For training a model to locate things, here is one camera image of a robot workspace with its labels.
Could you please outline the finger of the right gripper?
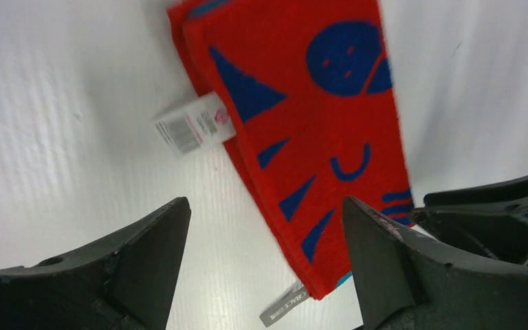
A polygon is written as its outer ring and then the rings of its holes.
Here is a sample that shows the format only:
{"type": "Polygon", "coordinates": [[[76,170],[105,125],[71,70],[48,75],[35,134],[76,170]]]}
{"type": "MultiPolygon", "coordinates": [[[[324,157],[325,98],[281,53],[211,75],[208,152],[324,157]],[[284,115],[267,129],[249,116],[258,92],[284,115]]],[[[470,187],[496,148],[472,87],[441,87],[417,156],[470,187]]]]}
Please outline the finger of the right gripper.
{"type": "Polygon", "coordinates": [[[498,203],[525,197],[528,197],[528,175],[484,186],[428,193],[423,202],[426,206],[452,206],[498,203]]]}
{"type": "Polygon", "coordinates": [[[528,264],[528,197],[498,203],[424,204],[410,215],[427,233],[454,248],[528,264]]]}

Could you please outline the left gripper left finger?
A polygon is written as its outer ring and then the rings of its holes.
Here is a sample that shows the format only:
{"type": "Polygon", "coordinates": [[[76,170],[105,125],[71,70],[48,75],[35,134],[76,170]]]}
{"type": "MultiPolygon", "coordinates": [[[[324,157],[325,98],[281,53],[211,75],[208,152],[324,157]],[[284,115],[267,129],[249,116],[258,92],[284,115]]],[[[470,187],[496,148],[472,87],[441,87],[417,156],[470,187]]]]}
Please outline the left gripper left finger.
{"type": "Polygon", "coordinates": [[[190,216],[178,197],[33,267],[0,269],[0,329],[165,329],[190,216]]]}

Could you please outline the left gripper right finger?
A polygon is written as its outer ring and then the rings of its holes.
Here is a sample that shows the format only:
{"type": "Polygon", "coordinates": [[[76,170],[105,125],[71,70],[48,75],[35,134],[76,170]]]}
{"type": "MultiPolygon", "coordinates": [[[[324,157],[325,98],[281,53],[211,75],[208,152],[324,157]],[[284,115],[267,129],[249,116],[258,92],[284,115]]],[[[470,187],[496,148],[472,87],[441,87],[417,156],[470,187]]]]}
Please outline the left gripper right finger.
{"type": "Polygon", "coordinates": [[[452,247],[354,197],[342,223],[365,329],[528,329],[528,266],[452,247]]]}

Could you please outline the red and teal patterned towel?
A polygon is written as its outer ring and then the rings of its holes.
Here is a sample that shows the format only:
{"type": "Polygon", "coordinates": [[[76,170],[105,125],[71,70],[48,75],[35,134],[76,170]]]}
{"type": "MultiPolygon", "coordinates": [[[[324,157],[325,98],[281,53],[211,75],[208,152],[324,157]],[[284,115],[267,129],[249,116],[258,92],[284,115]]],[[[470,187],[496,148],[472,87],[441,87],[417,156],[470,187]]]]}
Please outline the red and teal patterned towel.
{"type": "Polygon", "coordinates": [[[378,1],[178,1],[178,56],[237,173],[298,277],[270,326],[351,276],[342,202],[404,226],[413,198],[378,1]]]}

